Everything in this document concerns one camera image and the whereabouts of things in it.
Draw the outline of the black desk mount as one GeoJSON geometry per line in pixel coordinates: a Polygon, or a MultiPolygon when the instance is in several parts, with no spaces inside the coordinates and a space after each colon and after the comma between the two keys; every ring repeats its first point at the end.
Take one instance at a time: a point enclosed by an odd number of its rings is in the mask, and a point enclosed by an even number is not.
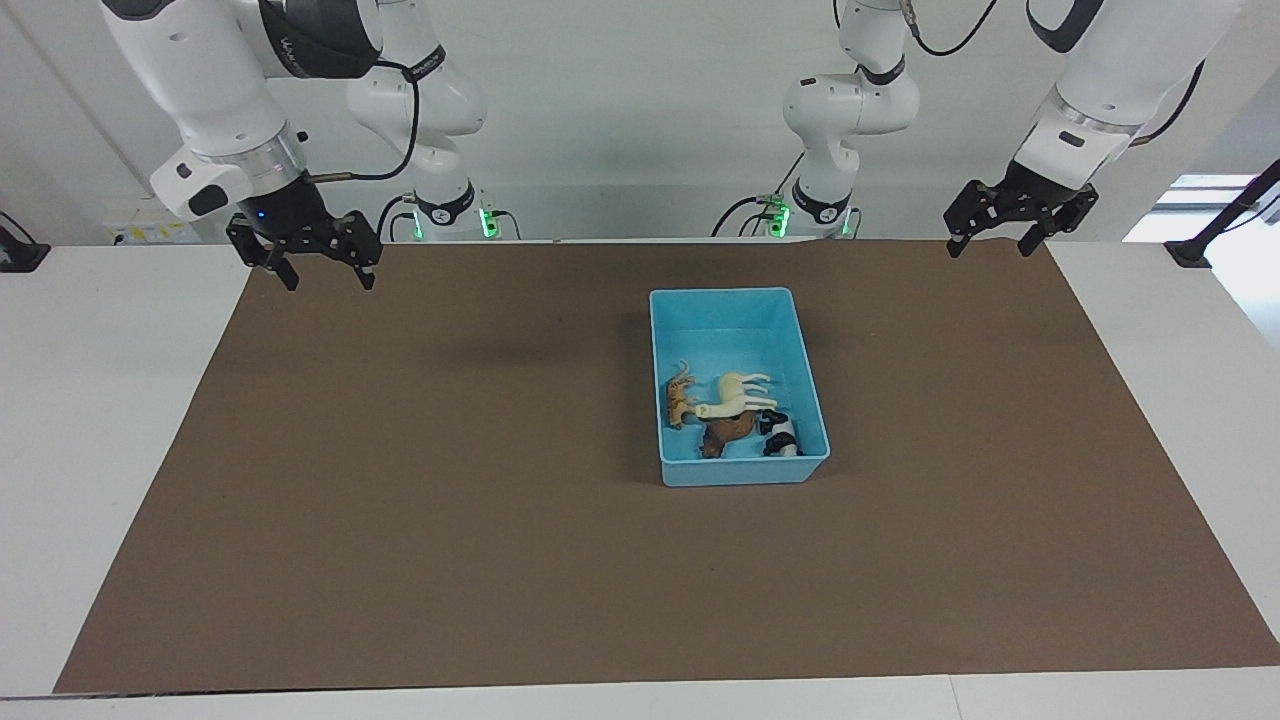
{"type": "Polygon", "coordinates": [[[51,250],[51,245],[38,242],[17,219],[0,210],[0,274],[32,273],[51,250]]]}

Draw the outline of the light blue storage box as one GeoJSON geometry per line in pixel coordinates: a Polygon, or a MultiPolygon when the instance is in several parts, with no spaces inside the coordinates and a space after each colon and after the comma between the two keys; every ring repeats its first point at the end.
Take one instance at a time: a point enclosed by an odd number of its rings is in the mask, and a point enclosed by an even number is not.
{"type": "Polygon", "coordinates": [[[660,479],[671,488],[783,486],[809,480],[831,456],[829,436],[792,293],[783,287],[655,290],[649,297],[652,406],[658,424],[660,479]],[[667,425],[664,383],[687,360],[696,404],[718,402],[717,380],[728,372],[764,373],[776,409],[788,414],[803,455],[764,457],[755,430],[728,445],[723,457],[703,459],[703,420],[667,425]]]}

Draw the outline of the black and white panda toy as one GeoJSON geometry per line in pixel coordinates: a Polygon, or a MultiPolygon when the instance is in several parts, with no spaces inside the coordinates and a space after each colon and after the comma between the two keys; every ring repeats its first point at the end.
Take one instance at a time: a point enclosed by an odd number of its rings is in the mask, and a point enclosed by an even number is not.
{"type": "Polygon", "coordinates": [[[788,414],[768,409],[759,413],[758,430],[764,438],[764,457],[800,457],[803,451],[788,414]]]}

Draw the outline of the brown table mat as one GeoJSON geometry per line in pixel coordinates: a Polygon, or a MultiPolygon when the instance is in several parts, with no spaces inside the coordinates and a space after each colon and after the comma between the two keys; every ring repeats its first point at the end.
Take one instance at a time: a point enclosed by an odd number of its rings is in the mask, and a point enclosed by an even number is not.
{"type": "Polygon", "coordinates": [[[1044,250],[389,249],[244,283],[55,689],[1280,665],[1044,250]],[[650,293],[790,290],[794,486],[660,480],[650,293]]]}

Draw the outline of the white wall socket box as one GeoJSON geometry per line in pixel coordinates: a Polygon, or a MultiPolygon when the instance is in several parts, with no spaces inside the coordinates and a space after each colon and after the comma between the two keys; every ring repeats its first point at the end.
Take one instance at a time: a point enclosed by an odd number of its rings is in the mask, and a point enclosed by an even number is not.
{"type": "Polygon", "coordinates": [[[109,199],[101,225],[113,246],[200,245],[198,227],[175,217],[156,199],[109,199]]]}

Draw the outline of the orange striped tiger toy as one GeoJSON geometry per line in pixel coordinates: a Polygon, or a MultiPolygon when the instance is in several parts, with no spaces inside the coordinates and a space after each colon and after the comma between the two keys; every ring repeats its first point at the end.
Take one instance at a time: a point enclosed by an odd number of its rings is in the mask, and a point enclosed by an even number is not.
{"type": "Polygon", "coordinates": [[[694,414],[696,400],[689,396],[690,387],[698,383],[687,360],[680,361],[680,369],[664,383],[664,402],[667,425],[682,430],[685,418],[694,414]]]}

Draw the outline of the cream llama toy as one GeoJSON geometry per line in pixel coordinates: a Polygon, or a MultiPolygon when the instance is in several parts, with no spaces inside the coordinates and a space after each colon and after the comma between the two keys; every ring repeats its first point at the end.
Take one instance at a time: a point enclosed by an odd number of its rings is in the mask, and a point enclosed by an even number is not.
{"type": "Polygon", "coordinates": [[[696,404],[694,415],[699,420],[719,420],[739,416],[746,411],[776,410],[780,401],[769,396],[763,383],[772,378],[764,373],[724,373],[717,380],[718,402],[696,404]]]}

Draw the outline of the brown lion toy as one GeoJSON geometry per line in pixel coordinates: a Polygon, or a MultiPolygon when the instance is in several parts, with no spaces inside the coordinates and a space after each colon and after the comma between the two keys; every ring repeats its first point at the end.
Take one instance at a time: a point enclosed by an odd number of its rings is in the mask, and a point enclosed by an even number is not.
{"type": "Polygon", "coordinates": [[[749,437],[755,430],[756,418],[758,411],[746,410],[736,416],[703,420],[700,456],[703,459],[723,457],[728,445],[749,437]]]}

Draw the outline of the black clamp stand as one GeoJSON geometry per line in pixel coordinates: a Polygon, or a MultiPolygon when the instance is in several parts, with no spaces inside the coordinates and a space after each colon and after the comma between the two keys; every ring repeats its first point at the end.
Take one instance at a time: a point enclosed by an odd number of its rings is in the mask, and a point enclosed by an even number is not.
{"type": "Polygon", "coordinates": [[[1164,242],[1165,251],[1181,268],[1211,269],[1212,264],[1206,256],[1210,245],[1219,236],[1229,232],[1247,211],[1256,210],[1254,215],[1260,217],[1265,210],[1260,201],[1277,186],[1280,186],[1280,158],[1276,158],[1258,173],[1229,205],[1190,240],[1164,242]]]}

